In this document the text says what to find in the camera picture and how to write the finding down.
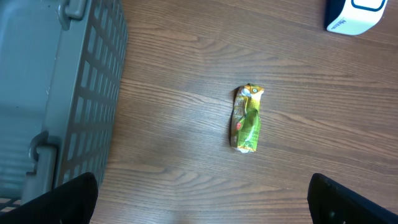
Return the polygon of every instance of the wooden table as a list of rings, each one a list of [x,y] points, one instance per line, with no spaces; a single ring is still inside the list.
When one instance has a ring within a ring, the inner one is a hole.
[[[398,213],[398,0],[363,35],[321,0],[124,0],[129,40],[92,223],[311,223],[321,172]],[[255,83],[257,152],[229,148]]]

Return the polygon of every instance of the gray basket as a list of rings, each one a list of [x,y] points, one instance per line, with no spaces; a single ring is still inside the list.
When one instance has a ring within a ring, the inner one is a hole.
[[[0,211],[84,172],[100,185],[127,44],[121,3],[6,0],[0,16]]]

